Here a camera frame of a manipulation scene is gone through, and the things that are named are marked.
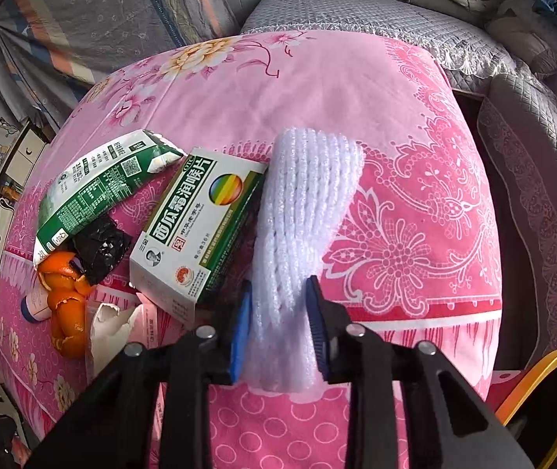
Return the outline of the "white foam fruit net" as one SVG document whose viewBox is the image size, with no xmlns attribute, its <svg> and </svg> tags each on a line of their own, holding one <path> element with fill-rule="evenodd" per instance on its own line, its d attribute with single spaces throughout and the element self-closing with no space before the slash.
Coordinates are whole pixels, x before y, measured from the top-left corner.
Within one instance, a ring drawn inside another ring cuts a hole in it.
<svg viewBox="0 0 557 469">
<path fill-rule="evenodd" d="M 306 309 L 307 278 L 353 201 L 363 148 L 342 134 L 289 128 L 276 138 L 256 222 L 252 318 L 244 381 L 270 393 L 300 393 L 320 380 Z"/>
</svg>

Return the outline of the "green white milk carton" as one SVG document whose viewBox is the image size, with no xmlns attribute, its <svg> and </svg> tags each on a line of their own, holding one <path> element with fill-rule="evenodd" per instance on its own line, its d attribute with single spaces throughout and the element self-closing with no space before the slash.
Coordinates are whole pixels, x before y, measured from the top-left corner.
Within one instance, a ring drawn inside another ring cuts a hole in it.
<svg viewBox="0 0 557 469">
<path fill-rule="evenodd" d="M 39 266 L 68 238 L 185 157 L 159 133 L 137 129 L 77 159 L 40 202 L 32 263 Z"/>
</svg>

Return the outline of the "yellow rimmed trash bin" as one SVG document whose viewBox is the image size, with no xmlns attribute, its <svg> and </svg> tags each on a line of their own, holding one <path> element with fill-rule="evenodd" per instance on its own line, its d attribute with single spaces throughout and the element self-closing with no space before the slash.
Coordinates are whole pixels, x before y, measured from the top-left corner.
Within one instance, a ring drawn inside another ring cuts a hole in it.
<svg viewBox="0 0 557 469">
<path fill-rule="evenodd" d="M 557 350 L 521 373 L 494 374 L 488 399 L 535 468 L 557 459 Z"/>
</svg>

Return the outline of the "pink floral tablecloth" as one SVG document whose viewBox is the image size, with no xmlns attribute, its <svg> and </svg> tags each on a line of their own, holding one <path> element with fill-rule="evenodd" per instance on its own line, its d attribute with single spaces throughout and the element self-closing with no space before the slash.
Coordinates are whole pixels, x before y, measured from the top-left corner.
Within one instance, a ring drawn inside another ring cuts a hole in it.
<svg viewBox="0 0 557 469">
<path fill-rule="evenodd" d="M 147 128 L 185 149 L 269 166 L 267 204 L 233 258 L 225 292 L 252 275 L 254 330 L 310 336 L 292 300 L 324 215 L 343 220 L 315 259 L 330 300 L 383 339 L 433 342 L 480 395 L 502 315 L 497 224 L 483 162 L 439 63 L 397 39 L 329 31 L 255 33 L 151 56 L 85 95 L 42 152 L 16 206 L 0 263 L 0 369 L 37 437 L 86 384 L 58 323 L 20 309 L 39 288 L 38 210 L 77 159 Z"/>
</svg>

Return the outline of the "pink white paper box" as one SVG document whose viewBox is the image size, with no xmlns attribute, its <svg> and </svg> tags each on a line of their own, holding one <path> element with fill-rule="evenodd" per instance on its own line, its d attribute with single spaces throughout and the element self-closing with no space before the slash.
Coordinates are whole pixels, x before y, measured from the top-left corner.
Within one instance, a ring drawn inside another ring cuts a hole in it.
<svg viewBox="0 0 557 469">
<path fill-rule="evenodd" d="M 89 303 L 86 380 L 91 382 L 128 343 L 152 349 L 174 343 L 184 326 L 139 294 L 134 304 Z"/>
</svg>

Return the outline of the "green white medicine box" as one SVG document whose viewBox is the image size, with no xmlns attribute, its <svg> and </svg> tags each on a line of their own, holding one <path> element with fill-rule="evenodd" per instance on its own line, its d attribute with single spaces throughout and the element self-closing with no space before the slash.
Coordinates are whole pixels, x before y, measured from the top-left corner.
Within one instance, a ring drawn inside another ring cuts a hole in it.
<svg viewBox="0 0 557 469">
<path fill-rule="evenodd" d="M 190 328 L 221 287 L 265 181 L 265 163 L 194 148 L 130 255 L 130 284 Z"/>
</svg>

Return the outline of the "small black plastic bag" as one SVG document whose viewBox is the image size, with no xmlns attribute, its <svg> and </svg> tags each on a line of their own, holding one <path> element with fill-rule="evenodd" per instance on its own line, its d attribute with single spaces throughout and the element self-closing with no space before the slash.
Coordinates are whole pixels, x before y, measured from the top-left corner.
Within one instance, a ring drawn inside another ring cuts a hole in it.
<svg viewBox="0 0 557 469">
<path fill-rule="evenodd" d="M 95 286 L 120 264 L 131 242 L 132 237 L 108 214 L 101 215 L 70 239 L 70 251 L 75 254 L 70 267 Z"/>
</svg>

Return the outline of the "orange peel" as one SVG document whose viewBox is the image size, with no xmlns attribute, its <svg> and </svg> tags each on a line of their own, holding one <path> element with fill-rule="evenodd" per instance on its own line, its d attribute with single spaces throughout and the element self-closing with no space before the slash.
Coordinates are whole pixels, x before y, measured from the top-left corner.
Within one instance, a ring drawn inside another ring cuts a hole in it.
<svg viewBox="0 0 557 469">
<path fill-rule="evenodd" d="M 94 289 L 78 265 L 74 252 L 57 250 L 37 266 L 38 280 L 47 292 L 47 307 L 52 313 L 50 342 L 68 360 L 85 355 L 86 302 Z"/>
</svg>

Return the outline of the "blue capped small bottle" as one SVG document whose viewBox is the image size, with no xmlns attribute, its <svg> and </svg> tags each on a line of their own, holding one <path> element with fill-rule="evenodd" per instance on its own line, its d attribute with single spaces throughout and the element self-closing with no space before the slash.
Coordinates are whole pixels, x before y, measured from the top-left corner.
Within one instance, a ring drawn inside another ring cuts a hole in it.
<svg viewBox="0 0 557 469">
<path fill-rule="evenodd" d="M 52 316 L 47 303 L 48 291 L 41 287 L 29 291 L 21 300 L 21 314 L 31 324 L 39 324 Z"/>
</svg>

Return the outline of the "beige crumpled blanket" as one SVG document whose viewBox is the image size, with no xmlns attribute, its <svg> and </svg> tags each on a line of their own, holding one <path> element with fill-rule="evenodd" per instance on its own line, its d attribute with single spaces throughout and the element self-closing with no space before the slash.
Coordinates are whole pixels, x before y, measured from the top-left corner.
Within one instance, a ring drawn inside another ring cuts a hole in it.
<svg viewBox="0 0 557 469">
<path fill-rule="evenodd" d="M 530 68 L 557 97 L 557 25 L 533 10 L 534 0 L 504 0 L 485 30 Z"/>
</svg>

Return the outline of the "striped hanging bed sheet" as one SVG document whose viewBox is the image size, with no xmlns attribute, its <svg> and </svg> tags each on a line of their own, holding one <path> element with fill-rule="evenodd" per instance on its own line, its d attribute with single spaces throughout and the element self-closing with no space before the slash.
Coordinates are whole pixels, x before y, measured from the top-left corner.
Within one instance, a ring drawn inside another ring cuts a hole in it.
<svg viewBox="0 0 557 469">
<path fill-rule="evenodd" d="M 0 99 L 60 128 L 114 71 L 238 29 L 226 0 L 2 0 Z"/>
</svg>

